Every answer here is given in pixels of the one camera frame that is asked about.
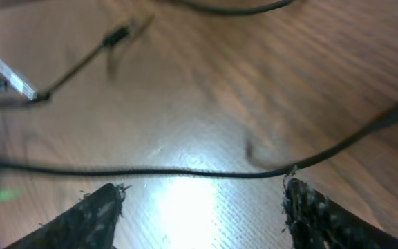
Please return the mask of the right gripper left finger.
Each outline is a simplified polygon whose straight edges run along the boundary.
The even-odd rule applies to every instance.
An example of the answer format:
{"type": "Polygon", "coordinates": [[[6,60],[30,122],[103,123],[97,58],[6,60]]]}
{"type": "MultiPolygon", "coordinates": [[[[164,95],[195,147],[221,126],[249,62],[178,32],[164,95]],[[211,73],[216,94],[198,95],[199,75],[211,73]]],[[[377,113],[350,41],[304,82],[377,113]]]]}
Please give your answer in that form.
{"type": "Polygon", "coordinates": [[[112,249],[128,187],[107,183],[8,249],[112,249]]]}

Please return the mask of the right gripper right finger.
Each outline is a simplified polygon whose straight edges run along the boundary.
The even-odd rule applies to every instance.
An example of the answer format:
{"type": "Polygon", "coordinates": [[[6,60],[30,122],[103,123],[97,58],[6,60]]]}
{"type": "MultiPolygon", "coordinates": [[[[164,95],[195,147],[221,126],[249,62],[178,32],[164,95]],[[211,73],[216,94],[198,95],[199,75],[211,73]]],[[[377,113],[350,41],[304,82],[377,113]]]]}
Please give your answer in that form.
{"type": "Polygon", "coordinates": [[[294,249],[398,249],[398,238],[360,219],[297,178],[283,183],[294,249]]]}

